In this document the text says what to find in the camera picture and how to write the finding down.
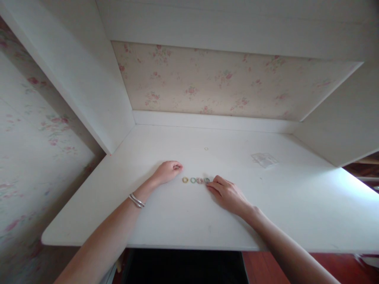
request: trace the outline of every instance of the wooden floor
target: wooden floor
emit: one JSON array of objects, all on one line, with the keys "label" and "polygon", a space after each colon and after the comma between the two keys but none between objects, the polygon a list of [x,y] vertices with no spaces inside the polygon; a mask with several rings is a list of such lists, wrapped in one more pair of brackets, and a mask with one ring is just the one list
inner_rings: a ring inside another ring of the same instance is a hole
[{"label": "wooden floor", "polygon": [[[250,284],[289,284],[270,252],[243,252]],[[379,272],[355,260],[352,254],[312,254],[342,284],[379,283]]]}]

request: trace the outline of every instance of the bangle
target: bangle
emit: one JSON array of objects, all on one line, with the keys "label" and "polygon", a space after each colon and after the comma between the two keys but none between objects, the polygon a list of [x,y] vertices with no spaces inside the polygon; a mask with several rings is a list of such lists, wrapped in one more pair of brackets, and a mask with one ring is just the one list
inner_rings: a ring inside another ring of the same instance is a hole
[{"label": "bangle", "polygon": [[145,207],[145,203],[143,203],[142,201],[138,200],[133,193],[129,194],[129,198],[134,202],[134,204],[138,207],[138,208],[142,208],[142,207]]}]

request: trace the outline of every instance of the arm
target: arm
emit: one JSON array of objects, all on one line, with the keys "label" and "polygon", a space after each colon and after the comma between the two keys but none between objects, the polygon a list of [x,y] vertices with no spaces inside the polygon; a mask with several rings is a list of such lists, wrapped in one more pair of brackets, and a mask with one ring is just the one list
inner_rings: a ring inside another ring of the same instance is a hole
[{"label": "arm", "polygon": [[235,184],[216,176],[207,188],[221,207],[240,216],[259,234],[291,283],[339,283],[260,209],[252,206]]},{"label": "arm", "polygon": [[[135,192],[135,197],[146,203],[159,185],[169,182],[183,170],[176,161],[159,166]],[[128,236],[140,213],[130,198],[124,200],[92,233],[55,281],[61,283],[99,283],[126,248]]]}]

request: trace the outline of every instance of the floral wallpaper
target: floral wallpaper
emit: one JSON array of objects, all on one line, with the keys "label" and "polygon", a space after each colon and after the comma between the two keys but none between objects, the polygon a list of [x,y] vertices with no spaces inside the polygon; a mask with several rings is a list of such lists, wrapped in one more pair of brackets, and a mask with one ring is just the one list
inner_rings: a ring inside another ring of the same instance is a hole
[{"label": "floral wallpaper", "polygon": [[360,64],[112,44],[135,110],[300,121]]},{"label": "floral wallpaper", "polygon": [[40,237],[105,156],[0,18],[0,283],[52,283],[75,248]]}]

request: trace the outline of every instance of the desk surface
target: desk surface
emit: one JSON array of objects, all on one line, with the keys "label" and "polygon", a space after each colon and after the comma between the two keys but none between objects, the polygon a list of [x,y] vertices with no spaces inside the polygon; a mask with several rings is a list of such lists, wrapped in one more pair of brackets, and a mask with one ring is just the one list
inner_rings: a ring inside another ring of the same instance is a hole
[{"label": "desk surface", "polygon": [[[251,154],[270,153],[264,169]],[[82,245],[165,160],[184,171],[142,209],[128,247],[263,250],[257,234],[220,208],[204,185],[182,177],[219,174],[309,252],[379,253],[379,194],[293,135],[136,125],[47,227],[47,245]]]}]

